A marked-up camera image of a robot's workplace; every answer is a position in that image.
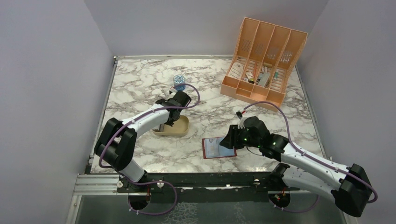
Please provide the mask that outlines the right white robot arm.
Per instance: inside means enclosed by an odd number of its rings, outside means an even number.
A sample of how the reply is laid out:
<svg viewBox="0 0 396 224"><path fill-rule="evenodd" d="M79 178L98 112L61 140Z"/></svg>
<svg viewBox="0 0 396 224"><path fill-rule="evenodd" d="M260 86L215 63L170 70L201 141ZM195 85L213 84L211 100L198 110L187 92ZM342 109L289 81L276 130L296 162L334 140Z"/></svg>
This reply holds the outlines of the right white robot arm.
<svg viewBox="0 0 396 224"><path fill-rule="evenodd" d="M340 210L353 217L362 216L374 192L362 166L348 167L312 154L288 138L270 133L256 116L230 125L219 144L228 149L259 149L264 157L279 161L269 178L272 188L307 190L335 202Z"/></svg>

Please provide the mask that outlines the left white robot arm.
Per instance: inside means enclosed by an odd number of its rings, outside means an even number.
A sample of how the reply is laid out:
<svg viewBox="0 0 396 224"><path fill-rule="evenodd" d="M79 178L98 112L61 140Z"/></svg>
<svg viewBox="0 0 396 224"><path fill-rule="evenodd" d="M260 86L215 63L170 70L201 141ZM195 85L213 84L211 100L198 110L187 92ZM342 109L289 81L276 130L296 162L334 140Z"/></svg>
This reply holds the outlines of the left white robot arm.
<svg viewBox="0 0 396 224"><path fill-rule="evenodd" d="M127 177L134 191L144 190L147 185L146 172L133 160L136 140L160 125L173 126L190 102L188 94L177 91L173 97L156 101L150 109L134 117L109 119L96 142L94 153Z"/></svg>

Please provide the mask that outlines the beige oval tray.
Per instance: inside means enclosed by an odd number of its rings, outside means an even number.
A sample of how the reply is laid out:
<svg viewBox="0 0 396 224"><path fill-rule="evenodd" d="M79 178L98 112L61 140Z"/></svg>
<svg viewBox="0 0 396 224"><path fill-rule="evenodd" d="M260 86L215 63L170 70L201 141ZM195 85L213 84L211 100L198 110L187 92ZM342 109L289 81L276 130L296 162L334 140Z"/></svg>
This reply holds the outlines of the beige oval tray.
<svg viewBox="0 0 396 224"><path fill-rule="evenodd" d="M152 129L152 132L157 136L185 136L189 130L189 119L181 115L179 120L175 121L173 126L161 124Z"/></svg>

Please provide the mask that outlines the white blue credit card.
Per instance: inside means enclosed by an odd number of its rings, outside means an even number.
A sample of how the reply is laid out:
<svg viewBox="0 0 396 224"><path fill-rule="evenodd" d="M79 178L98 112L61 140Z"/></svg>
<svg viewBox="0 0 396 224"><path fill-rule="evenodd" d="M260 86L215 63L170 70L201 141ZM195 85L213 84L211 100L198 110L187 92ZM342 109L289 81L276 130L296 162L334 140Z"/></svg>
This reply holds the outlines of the white blue credit card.
<svg viewBox="0 0 396 224"><path fill-rule="evenodd" d="M218 138L205 139L205 155L207 158L219 156Z"/></svg>

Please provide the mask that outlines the red leather card holder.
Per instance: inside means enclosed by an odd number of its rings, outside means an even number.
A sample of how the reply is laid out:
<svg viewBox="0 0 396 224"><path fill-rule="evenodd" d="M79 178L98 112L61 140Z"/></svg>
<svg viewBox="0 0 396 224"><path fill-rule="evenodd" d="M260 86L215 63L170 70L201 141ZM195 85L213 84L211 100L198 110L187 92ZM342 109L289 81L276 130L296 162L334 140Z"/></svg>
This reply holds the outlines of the red leather card holder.
<svg viewBox="0 0 396 224"><path fill-rule="evenodd" d="M236 157L235 149L228 149L220 145L225 137L203 138L202 149L204 159Z"/></svg>

